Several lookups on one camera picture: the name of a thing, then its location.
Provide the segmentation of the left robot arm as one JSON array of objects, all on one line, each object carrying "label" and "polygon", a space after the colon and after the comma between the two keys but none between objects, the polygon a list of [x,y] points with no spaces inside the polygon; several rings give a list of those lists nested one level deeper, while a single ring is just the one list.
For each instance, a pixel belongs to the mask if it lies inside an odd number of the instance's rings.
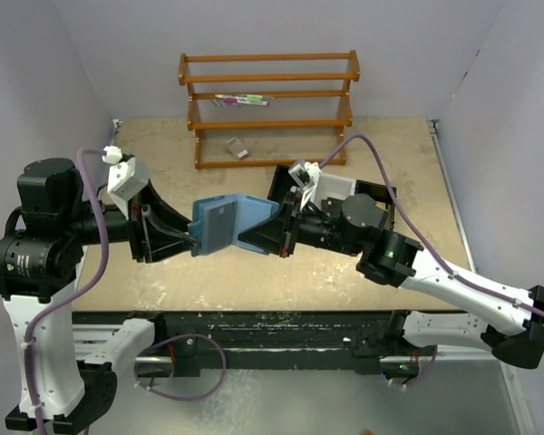
[{"label": "left robot arm", "polygon": [[0,240],[0,296],[11,320],[21,371],[21,398],[9,430],[84,434],[112,406],[117,354],[135,344],[148,355],[168,346],[154,319],[131,319],[99,352],[78,358],[73,344],[77,267],[87,246],[109,260],[128,243],[134,260],[155,263],[192,249],[189,220],[163,201],[146,167],[132,155],[102,154],[110,167],[103,205],[82,159],[42,159],[17,180],[20,205]]}]

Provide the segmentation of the blue card holder wallet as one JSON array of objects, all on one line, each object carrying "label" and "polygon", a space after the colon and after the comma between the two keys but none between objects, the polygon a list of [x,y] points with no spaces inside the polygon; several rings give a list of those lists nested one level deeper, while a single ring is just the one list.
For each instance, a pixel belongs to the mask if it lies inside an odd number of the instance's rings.
[{"label": "blue card holder wallet", "polygon": [[191,250],[192,256],[208,256],[201,254],[201,241],[204,224],[204,210],[207,205],[216,201],[234,201],[236,203],[236,220],[230,246],[239,247],[262,255],[268,252],[256,246],[238,240],[238,234],[268,218],[279,210],[279,204],[268,199],[256,198],[250,195],[235,193],[196,200],[192,205],[192,219],[188,224],[188,233],[199,241],[199,246]]}]

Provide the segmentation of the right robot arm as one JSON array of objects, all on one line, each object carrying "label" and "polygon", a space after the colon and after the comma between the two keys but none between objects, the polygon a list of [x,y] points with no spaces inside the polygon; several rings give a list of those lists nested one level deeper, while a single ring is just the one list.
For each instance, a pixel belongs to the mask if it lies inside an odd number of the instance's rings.
[{"label": "right robot arm", "polygon": [[290,192],[275,215],[238,238],[281,257],[290,256],[298,244],[353,256],[356,271],[378,285],[420,292],[459,308],[454,314],[407,314],[403,324],[385,332],[392,353],[450,345],[488,351],[523,369],[539,366],[543,286],[518,289],[448,263],[423,242],[389,229],[387,219],[387,212],[364,193],[328,198],[317,207]]}]

